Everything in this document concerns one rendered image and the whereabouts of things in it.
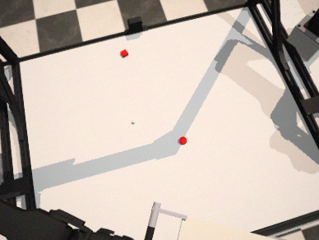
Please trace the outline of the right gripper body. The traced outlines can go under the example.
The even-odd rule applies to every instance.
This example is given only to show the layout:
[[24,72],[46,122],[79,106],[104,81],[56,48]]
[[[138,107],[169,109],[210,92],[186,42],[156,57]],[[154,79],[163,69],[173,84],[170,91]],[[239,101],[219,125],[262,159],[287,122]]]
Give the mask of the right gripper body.
[[[128,238],[124,238],[124,237],[121,237],[121,236],[119,236],[119,235],[115,235],[115,234],[114,234],[114,231],[112,231],[112,230],[110,230],[110,229],[107,229],[107,228],[100,228],[100,229],[97,230],[96,232],[98,232],[98,231],[101,231],[101,232],[99,232],[99,233],[102,233],[102,234],[104,235],[105,240],[130,240],[130,239],[128,239]],[[104,232],[104,233],[103,233],[103,232]],[[106,233],[107,233],[107,234],[111,234],[111,235],[106,235]],[[113,236],[113,234],[114,234],[115,236],[119,236],[119,237],[115,238],[115,236]]]

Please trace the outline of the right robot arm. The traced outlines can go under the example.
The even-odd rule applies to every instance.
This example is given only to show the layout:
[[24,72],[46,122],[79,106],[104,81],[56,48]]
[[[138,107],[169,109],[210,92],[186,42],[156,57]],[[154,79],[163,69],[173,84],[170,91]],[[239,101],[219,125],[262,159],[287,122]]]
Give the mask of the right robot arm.
[[93,232],[84,220],[64,210],[24,210],[2,199],[0,234],[7,240],[105,240],[102,233]]

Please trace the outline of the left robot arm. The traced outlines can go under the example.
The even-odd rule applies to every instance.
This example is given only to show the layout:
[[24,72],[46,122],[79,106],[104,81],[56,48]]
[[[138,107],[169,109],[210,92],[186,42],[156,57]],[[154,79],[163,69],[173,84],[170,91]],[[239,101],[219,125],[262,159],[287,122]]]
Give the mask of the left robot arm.
[[304,27],[319,38],[319,8],[317,9],[316,14],[304,24]]

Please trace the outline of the small red block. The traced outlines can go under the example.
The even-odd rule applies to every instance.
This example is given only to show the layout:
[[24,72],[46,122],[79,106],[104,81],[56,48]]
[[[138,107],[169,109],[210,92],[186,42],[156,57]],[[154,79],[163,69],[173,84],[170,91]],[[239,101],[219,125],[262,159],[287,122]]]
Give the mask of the small red block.
[[120,52],[122,56],[125,58],[128,55],[128,52],[126,49],[124,49],[122,52]]

